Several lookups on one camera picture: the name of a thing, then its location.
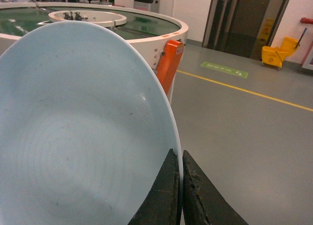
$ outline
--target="bowl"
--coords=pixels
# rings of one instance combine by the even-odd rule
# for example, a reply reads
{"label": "bowl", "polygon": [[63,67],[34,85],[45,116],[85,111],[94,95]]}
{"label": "bowl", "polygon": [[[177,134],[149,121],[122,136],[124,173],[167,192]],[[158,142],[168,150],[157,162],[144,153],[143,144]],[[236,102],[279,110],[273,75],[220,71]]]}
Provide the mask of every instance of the bowl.
{"label": "bowl", "polygon": [[56,22],[0,56],[0,224],[127,224],[169,149],[173,113],[113,32]]}

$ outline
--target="orange bracket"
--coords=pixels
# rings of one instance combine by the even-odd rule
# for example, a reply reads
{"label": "orange bracket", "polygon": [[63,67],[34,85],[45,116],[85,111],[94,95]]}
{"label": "orange bracket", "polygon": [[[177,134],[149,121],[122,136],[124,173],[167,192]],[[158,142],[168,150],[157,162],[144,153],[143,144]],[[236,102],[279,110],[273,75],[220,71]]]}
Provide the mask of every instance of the orange bracket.
{"label": "orange bracket", "polygon": [[156,76],[166,94],[168,94],[170,90],[183,52],[184,44],[181,42],[169,40],[165,45],[161,59],[156,68]]}

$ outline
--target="green floor sticker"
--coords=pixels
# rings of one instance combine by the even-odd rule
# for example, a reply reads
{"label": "green floor sticker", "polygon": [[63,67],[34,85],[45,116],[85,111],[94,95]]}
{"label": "green floor sticker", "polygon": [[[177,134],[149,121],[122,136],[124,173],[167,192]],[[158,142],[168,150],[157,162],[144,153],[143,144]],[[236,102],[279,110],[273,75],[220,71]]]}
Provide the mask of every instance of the green floor sticker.
{"label": "green floor sticker", "polygon": [[243,78],[247,78],[248,77],[248,73],[247,72],[243,72],[243,71],[240,71],[240,70],[237,70],[237,69],[233,69],[233,68],[230,68],[230,67],[225,67],[223,65],[216,65],[216,64],[213,64],[213,63],[209,63],[209,62],[204,62],[201,66],[205,67],[205,68],[211,68],[211,69],[214,69],[214,70],[217,70],[217,71],[221,71],[221,72],[226,72],[226,73],[238,76],[238,77],[243,77]]}

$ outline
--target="yellow line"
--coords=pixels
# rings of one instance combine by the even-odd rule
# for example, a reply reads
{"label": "yellow line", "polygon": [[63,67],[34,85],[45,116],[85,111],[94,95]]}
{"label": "yellow line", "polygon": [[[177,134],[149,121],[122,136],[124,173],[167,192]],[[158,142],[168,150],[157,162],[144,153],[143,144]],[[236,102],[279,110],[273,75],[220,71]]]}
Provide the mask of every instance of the yellow line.
{"label": "yellow line", "polygon": [[211,80],[211,79],[208,79],[208,78],[205,78],[205,77],[194,75],[194,74],[189,73],[189,72],[184,72],[184,71],[181,71],[181,70],[177,70],[177,72],[180,72],[180,73],[192,76],[192,77],[196,77],[196,78],[208,81],[208,82],[219,84],[219,85],[222,85],[222,86],[225,86],[225,87],[229,87],[229,88],[232,88],[232,89],[235,89],[235,90],[240,90],[240,91],[243,91],[243,92],[246,92],[246,93],[249,93],[249,94],[254,94],[254,95],[266,98],[266,99],[271,99],[271,100],[274,100],[274,101],[277,101],[277,102],[280,102],[280,103],[283,103],[283,104],[288,104],[288,105],[291,105],[291,106],[294,106],[294,107],[297,107],[297,108],[300,108],[300,109],[305,109],[305,110],[313,112],[313,109],[311,109],[311,108],[304,107],[304,106],[301,106],[301,105],[297,105],[297,104],[294,104],[294,103],[290,103],[290,102],[287,102],[287,101],[284,101],[284,100],[281,100],[281,99],[276,99],[276,98],[273,98],[273,97],[270,97],[270,96],[267,96],[267,95],[264,95],[264,94],[260,94],[260,93],[256,93],[256,92],[253,92],[253,91],[250,91],[250,90],[246,90],[246,89],[242,89],[242,88],[239,88],[239,87],[235,87],[235,86],[232,86],[232,85],[229,85],[229,84],[226,84],[226,83],[214,81],[214,80]]}

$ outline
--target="epoxy floor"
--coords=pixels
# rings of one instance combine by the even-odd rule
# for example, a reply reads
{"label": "epoxy floor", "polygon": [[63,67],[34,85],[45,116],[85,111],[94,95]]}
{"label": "epoxy floor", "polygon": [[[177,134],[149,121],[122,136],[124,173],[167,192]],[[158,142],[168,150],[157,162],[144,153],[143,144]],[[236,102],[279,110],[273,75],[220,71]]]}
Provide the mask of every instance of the epoxy floor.
{"label": "epoxy floor", "polygon": [[176,74],[182,149],[250,225],[313,224],[313,77],[297,68],[187,45]]}

